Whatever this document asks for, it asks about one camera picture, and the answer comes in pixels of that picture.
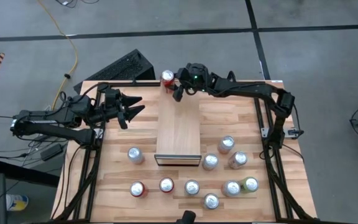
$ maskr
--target white container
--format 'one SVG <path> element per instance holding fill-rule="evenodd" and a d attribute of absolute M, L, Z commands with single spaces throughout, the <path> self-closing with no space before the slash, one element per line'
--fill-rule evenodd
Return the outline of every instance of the white container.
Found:
<path fill-rule="evenodd" d="M 9 212 L 23 211 L 29 204 L 29 198 L 25 195 L 6 194 L 6 210 Z"/>

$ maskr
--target gray floor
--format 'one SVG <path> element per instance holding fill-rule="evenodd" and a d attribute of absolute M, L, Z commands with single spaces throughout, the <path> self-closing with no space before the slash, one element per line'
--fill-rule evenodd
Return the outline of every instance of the gray floor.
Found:
<path fill-rule="evenodd" d="M 74 9 L 44 1 L 67 34 L 145 30 L 250 27 L 244 1 L 79 1 Z M 358 24 L 356 0 L 252 0 L 259 27 Z M 0 0 L 0 37 L 58 34 L 42 8 L 31 0 Z M 260 35 L 272 79 L 284 80 L 296 96 L 300 123 L 306 131 L 300 144 L 318 216 L 322 220 L 358 223 L 358 136 L 349 118 L 358 109 L 358 30 L 275 32 Z M 253 36 L 208 34 L 74 40 L 79 64 L 72 86 L 133 49 L 139 49 L 156 73 L 201 62 L 226 75 L 262 79 Z M 0 115 L 49 105 L 74 61 L 66 40 L 0 42 L 6 58 L 0 69 Z M 9 121 L 0 119 L 0 150 L 27 145 L 12 137 Z M 55 160 L 40 165 L 50 170 Z M 20 184 L 28 210 L 12 213 L 9 223 L 46 219 L 54 189 Z"/>

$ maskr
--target wooden table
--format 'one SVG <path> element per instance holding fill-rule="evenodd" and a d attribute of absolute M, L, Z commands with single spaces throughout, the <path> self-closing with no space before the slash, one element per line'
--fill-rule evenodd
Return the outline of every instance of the wooden table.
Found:
<path fill-rule="evenodd" d="M 97 82 L 84 82 L 82 92 L 95 83 Z M 281 81 L 269 83 L 283 88 Z M 143 97 L 140 104 L 146 107 L 129 123 L 127 130 L 121 130 L 116 120 L 111 120 L 106 127 L 91 221 L 174 222 L 185 210 L 194 211 L 198 222 L 274 221 L 265 162 L 259 158 L 262 144 L 254 99 L 239 96 L 214 98 L 207 94 L 200 96 L 201 153 L 202 155 L 208 152 L 217 154 L 220 160 L 217 168 L 206 171 L 201 166 L 159 167 L 154 160 L 157 143 L 158 88 L 119 87 L 126 95 Z M 96 89 L 88 95 L 94 97 Z M 265 126 L 268 126 L 262 101 L 261 105 Z M 291 117 L 287 119 L 285 126 L 293 127 Z M 231 135 L 236 141 L 235 148 L 228 155 L 219 154 L 216 149 L 217 143 L 224 135 Z M 286 139 L 284 143 L 300 151 L 298 141 Z M 134 165 L 128 160 L 127 150 L 131 146 L 139 147 L 144 153 L 145 162 L 142 165 Z M 66 164 L 69 163 L 77 147 L 75 142 L 69 142 Z M 249 160 L 243 168 L 232 170 L 227 166 L 227 159 L 236 151 L 245 151 Z M 281 150 L 281 155 L 289 191 L 305 211 L 315 217 L 316 212 L 302 160 L 285 147 Z M 70 171 L 67 203 L 78 189 L 83 158 L 84 151 L 78 152 L 74 158 Z M 65 172 L 64 188 L 67 184 L 68 166 Z M 220 188 L 226 180 L 241 180 L 248 176 L 259 180 L 258 191 L 242 194 L 236 198 L 222 195 Z M 171 177 L 175 182 L 175 191 L 172 194 L 163 194 L 159 191 L 158 183 L 163 177 Z M 200 183 L 201 190 L 196 197 L 185 195 L 184 183 L 189 179 L 195 179 Z M 134 198 L 130 195 L 129 187 L 136 180 L 142 181 L 150 189 L 146 198 Z M 57 189 L 53 210 L 57 206 L 61 187 L 62 179 Z M 201 203 L 203 196 L 210 192 L 216 193 L 220 199 L 220 205 L 215 210 L 204 209 Z M 277 192 L 281 213 L 285 217 L 282 194 L 279 190 Z M 86 192 L 81 204 L 80 217 L 85 215 L 87 198 Z M 58 208 L 57 215 L 63 210 L 63 202 L 64 200 Z"/>

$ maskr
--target soda can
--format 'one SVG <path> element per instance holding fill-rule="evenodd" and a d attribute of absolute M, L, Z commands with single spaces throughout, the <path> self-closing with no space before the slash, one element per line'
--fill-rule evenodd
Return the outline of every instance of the soda can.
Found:
<path fill-rule="evenodd" d="M 196 195 L 200 191 L 200 185 L 195 180 L 189 180 L 185 184 L 185 191 L 188 195 Z"/>
<path fill-rule="evenodd" d="M 170 193 L 173 190 L 173 180 L 169 177 L 165 177 L 160 181 L 160 190 L 164 193 Z"/>
<path fill-rule="evenodd" d="M 140 181 L 134 182 L 131 185 L 129 191 L 131 192 L 131 195 L 134 197 L 146 197 L 148 192 L 146 186 Z"/>
<path fill-rule="evenodd" d="M 173 72 L 171 72 L 169 70 L 165 70 L 161 73 L 161 83 L 165 87 L 169 87 L 169 86 L 173 85 L 174 78 L 175 77 L 174 77 Z"/>
<path fill-rule="evenodd" d="M 132 147 L 128 150 L 128 158 L 134 164 L 141 164 L 144 161 L 143 153 L 137 147 Z"/>
<path fill-rule="evenodd" d="M 234 197 L 240 193 L 240 184 L 235 180 L 229 180 L 222 185 L 221 190 L 226 197 Z"/>
<path fill-rule="evenodd" d="M 244 152 L 235 152 L 233 156 L 230 157 L 228 164 L 232 169 L 239 169 L 247 162 L 247 154 Z"/>
<path fill-rule="evenodd" d="M 207 154 L 203 160 L 203 168 L 205 170 L 213 170 L 218 165 L 219 159 L 215 154 Z"/>
<path fill-rule="evenodd" d="M 241 181 L 241 191 L 244 193 L 251 193 L 257 191 L 259 188 L 258 180 L 254 177 L 247 177 Z"/>
<path fill-rule="evenodd" d="M 234 147 L 234 138 L 232 136 L 224 136 L 218 144 L 218 151 L 221 154 L 227 154 Z"/>
<path fill-rule="evenodd" d="M 209 193 L 204 197 L 204 207 L 207 209 L 215 209 L 219 206 L 219 198 L 216 194 Z"/>

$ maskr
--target wooden block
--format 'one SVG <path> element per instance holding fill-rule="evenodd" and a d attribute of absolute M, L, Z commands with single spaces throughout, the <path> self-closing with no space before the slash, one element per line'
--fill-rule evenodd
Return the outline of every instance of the wooden block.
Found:
<path fill-rule="evenodd" d="M 160 87 L 158 135 L 155 160 L 159 166 L 198 166 L 200 150 L 200 106 L 198 93 L 183 94 L 176 102 L 172 92 Z"/>

